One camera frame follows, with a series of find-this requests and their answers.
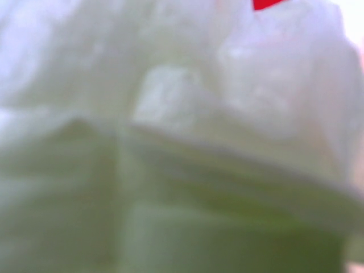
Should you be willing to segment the green avocado print plastic bag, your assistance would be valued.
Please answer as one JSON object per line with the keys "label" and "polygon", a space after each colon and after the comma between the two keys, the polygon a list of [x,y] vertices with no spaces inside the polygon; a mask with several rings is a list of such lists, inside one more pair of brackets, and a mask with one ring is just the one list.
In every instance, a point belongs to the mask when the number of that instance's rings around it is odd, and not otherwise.
{"label": "green avocado print plastic bag", "polygon": [[345,272],[362,101],[331,1],[2,1],[1,271]]}

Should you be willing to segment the red plastic tray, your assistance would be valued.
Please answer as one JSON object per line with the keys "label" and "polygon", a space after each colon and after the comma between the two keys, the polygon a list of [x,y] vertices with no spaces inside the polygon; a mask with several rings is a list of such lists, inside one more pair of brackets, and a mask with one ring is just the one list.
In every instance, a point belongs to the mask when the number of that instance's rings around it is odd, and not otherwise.
{"label": "red plastic tray", "polygon": [[274,5],[277,5],[284,0],[252,0],[254,11],[261,11],[267,8],[270,8]]}

